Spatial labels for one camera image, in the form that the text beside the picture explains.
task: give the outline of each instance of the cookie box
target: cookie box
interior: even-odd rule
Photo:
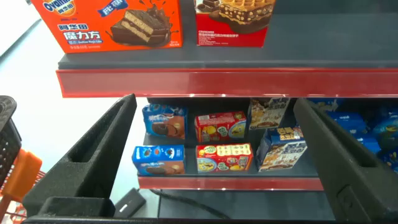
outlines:
[[[185,108],[151,104],[142,109],[148,134],[185,139],[188,112]]]
[[[244,137],[246,117],[242,111],[197,116],[198,142],[223,141]]]
[[[184,146],[136,146],[132,162],[140,175],[184,174]]]
[[[182,46],[178,0],[31,1],[67,54]]]
[[[380,159],[385,162],[393,171],[398,173],[398,148],[392,149],[387,152],[383,152],[380,155]]]
[[[344,102],[344,98],[307,98],[315,103],[321,110],[335,111]]]
[[[249,143],[197,146],[198,172],[248,170],[252,159]]]
[[[351,134],[365,134],[366,123],[363,121],[361,115],[357,113],[347,112],[326,112],[332,119],[334,119],[344,130]]]
[[[290,98],[252,98],[248,116],[249,129],[278,128]]]
[[[259,171],[292,168],[307,149],[301,129],[267,129],[256,153]]]
[[[195,0],[197,45],[262,47],[275,0]]]

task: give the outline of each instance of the chocolate wafer cake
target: chocolate wafer cake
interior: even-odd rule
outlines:
[[[250,24],[271,16],[275,0],[221,0],[220,16],[239,24]]]
[[[121,25],[149,44],[161,42],[170,32],[163,22],[143,10],[126,10]]]

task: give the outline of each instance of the blue box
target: blue box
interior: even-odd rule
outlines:
[[[188,111],[168,105],[151,104],[142,109],[148,134],[185,139],[188,130]]]
[[[367,149],[373,152],[373,154],[377,154],[381,151],[379,143],[371,134],[354,134],[354,137]]]
[[[398,173],[398,148],[383,153],[380,159],[385,162],[393,171]]]
[[[132,163],[140,175],[184,174],[184,146],[136,146]]]
[[[292,168],[306,149],[299,127],[268,129],[256,153],[259,171]]]
[[[366,123],[363,121],[361,115],[357,113],[347,112],[326,112],[332,119],[334,119],[344,130],[351,134],[367,133]]]

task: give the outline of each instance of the blue packaging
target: blue packaging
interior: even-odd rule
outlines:
[[[379,143],[377,140],[370,134],[355,134],[354,137],[360,143],[362,143],[367,149],[369,149],[373,154],[377,154],[381,151]]]
[[[379,122],[372,130],[376,138],[396,138],[398,137],[398,110],[381,110],[378,118]]]
[[[344,98],[307,98],[323,111],[335,111],[342,104]]]
[[[385,162],[393,171],[398,173],[398,148],[390,150],[380,156],[380,159]]]
[[[188,111],[176,106],[151,104],[142,109],[148,134],[185,139]]]
[[[299,127],[267,129],[256,152],[259,171],[292,168],[306,149]]]
[[[132,163],[140,175],[184,174],[184,146],[136,146]]]
[[[351,134],[367,133],[366,123],[357,113],[327,112],[327,114]]]

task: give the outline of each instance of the chocolate cake box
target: chocolate cake box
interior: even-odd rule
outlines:
[[[188,111],[186,108],[151,104],[142,109],[147,134],[185,139]]]
[[[179,0],[32,0],[65,53],[182,46]]]
[[[275,0],[195,0],[197,45],[262,47]]]

